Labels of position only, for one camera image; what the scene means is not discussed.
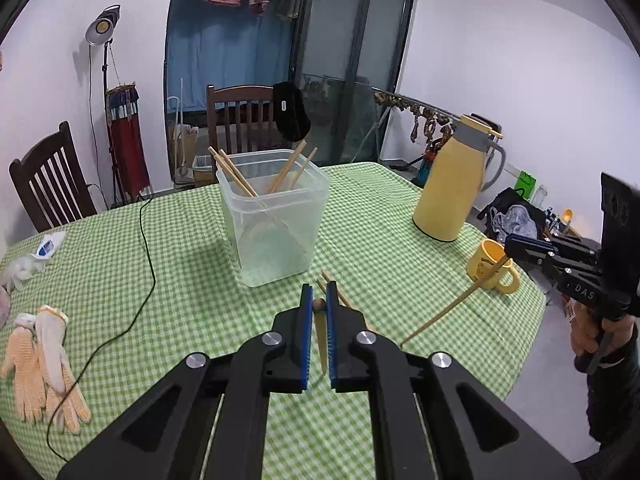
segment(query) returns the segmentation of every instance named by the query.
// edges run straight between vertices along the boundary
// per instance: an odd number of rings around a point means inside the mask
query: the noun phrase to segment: black hat
[[[293,83],[273,85],[273,118],[278,131],[289,142],[298,142],[309,133],[311,121],[306,116],[302,93]]]

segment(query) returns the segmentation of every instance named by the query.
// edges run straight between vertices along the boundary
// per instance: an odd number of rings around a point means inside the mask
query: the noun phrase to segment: clear plastic bin
[[[305,157],[299,156],[278,193],[266,194],[292,150],[229,155],[260,196],[239,191],[220,168],[226,232],[248,286],[275,282],[305,272],[314,255],[322,212],[329,196],[329,177],[310,162],[293,190],[288,190]]]

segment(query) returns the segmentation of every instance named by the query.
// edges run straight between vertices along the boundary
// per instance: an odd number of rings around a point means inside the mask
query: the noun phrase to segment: green box
[[[518,177],[516,185],[513,187],[513,189],[515,189],[518,194],[520,194],[519,190],[523,189],[524,193],[522,197],[525,200],[528,200],[534,187],[536,187],[536,179],[533,178],[529,173],[521,171],[520,176]]]

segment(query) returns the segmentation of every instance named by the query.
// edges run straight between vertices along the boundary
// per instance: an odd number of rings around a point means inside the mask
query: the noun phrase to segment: silver screw
[[[190,354],[187,356],[187,366],[189,368],[202,368],[207,362],[207,358],[204,354]]]
[[[361,345],[373,345],[376,342],[376,335],[373,332],[369,332],[367,330],[363,330],[362,332],[358,332],[356,336],[356,341]]]
[[[278,332],[267,332],[262,336],[262,342],[267,346],[276,346],[282,343],[282,336]]]
[[[451,356],[444,352],[438,352],[431,356],[431,362],[438,368],[449,368],[451,366]]]

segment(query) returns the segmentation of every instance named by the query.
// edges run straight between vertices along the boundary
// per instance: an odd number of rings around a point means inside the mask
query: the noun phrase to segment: blue curtain
[[[167,27],[167,96],[180,95],[185,111],[206,110],[206,87],[265,85],[287,79],[293,22],[276,15],[278,0],[257,16],[205,0],[172,0]],[[176,101],[167,103],[175,112]]]

